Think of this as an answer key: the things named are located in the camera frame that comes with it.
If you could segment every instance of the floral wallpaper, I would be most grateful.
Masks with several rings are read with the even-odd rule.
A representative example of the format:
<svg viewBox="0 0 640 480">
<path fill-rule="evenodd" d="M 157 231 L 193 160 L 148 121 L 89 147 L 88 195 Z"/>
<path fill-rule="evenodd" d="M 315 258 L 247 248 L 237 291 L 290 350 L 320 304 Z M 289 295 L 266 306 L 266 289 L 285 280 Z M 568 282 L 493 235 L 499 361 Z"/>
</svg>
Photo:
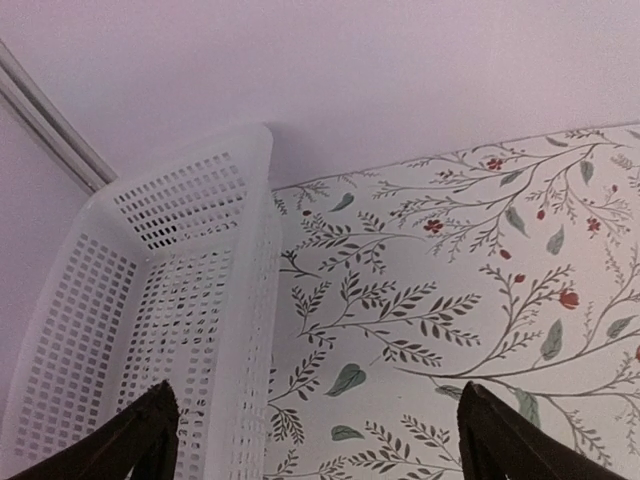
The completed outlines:
<svg viewBox="0 0 640 480">
<path fill-rule="evenodd" d="M 469 380 L 638 478 L 640 125 L 275 192 L 265 478 L 461 479 Z"/>
</svg>

